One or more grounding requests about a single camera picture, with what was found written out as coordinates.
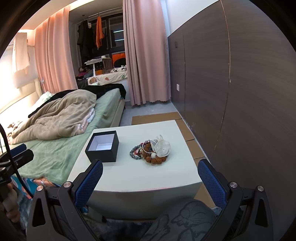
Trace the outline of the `person's left hand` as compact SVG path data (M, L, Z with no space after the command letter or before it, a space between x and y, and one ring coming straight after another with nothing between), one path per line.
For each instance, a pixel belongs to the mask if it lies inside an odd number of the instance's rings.
M9 183L7 187L9 193L8 197L4 200L4 204L1 202L1 211L6 211L7 218L13 223L17 223L20 221L19 205L17 203L18 195L13 183Z

